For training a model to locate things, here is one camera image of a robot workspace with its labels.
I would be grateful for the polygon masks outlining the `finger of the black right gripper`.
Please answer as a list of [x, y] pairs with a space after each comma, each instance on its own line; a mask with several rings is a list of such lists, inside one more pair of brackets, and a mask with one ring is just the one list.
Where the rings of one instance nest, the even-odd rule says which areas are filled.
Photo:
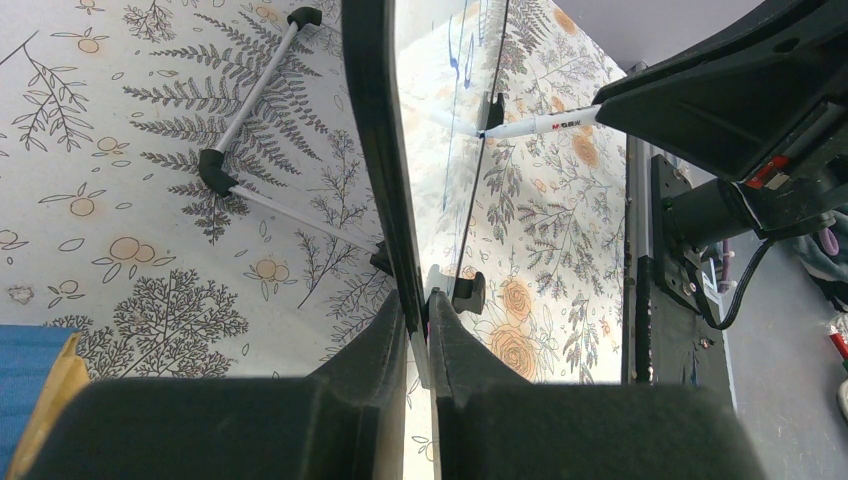
[[727, 181], [777, 156], [812, 173], [847, 153], [847, 5], [763, 2], [594, 102], [601, 124]]

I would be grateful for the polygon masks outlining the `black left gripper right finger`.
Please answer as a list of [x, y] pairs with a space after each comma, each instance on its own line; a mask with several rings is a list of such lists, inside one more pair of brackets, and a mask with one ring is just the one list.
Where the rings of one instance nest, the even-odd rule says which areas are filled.
[[728, 405], [680, 385], [534, 384], [427, 303], [440, 479], [761, 479]]

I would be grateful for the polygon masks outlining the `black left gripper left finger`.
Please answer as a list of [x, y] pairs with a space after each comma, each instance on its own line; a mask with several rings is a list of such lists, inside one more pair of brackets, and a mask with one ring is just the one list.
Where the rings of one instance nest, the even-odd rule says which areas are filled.
[[304, 377], [98, 381], [59, 416], [31, 479], [399, 479], [406, 332], [390, 294]]

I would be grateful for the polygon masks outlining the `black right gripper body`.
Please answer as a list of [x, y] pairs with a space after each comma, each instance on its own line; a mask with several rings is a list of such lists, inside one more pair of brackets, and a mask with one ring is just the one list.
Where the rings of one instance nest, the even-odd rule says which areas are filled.
[[761, 239], [782, 240], [829, 224], [847, 202], [847, 109], [827, 105], [781, 155], [737, 185]]

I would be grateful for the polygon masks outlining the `blue capped whiteboard marker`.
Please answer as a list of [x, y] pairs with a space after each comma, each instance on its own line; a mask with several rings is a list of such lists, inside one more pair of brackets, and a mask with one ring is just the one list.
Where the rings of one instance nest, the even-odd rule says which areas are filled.
[[481, 131], [481, 138], [514, 138], [526, 135], [546, 134], [558, 130], [594, 125], [596, 116], [601, 110], [600, 105], [591, 105], [579, 109], [557, 112], [523, 120], [505, 123]]

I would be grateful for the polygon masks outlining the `white whiteboard black frame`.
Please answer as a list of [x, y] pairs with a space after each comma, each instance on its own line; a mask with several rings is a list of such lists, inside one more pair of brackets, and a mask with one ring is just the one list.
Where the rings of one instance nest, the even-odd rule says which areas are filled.
[[373, 265], [393, 275], [398, 288], [363, 334], [311, 377], [359, 395], [383, 384], [404, 383], [407, 343], [427, 370], [429, 295], [456, 295], [462, 310], [479, 310], [484, 281], [443, 274], [437, 265], [423, 271], [420, 265], [396, 81], [393, 2], [344, 1], [341, 26], [351, 106], [384, 240], [359, 240], [345, 230], [333, 234], [370, 251]]

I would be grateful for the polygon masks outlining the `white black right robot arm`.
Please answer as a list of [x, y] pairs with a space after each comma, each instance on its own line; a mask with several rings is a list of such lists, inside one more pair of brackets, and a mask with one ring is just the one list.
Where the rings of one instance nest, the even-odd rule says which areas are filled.
[[829, 226], [847, 181], [847, 5], [766, 1], [657, 65], [603, 87], [603, 125], [657, 146], [639, 202], [650, 254], [627, 259], [635, 377], [618, 386], [520, 379], [433, 296], [444, 479], [760, 479], [716, 380], [657, 384], [671, 329], [728, 328], [700, 277], [701, 249], [754, 232], [764, 248]]

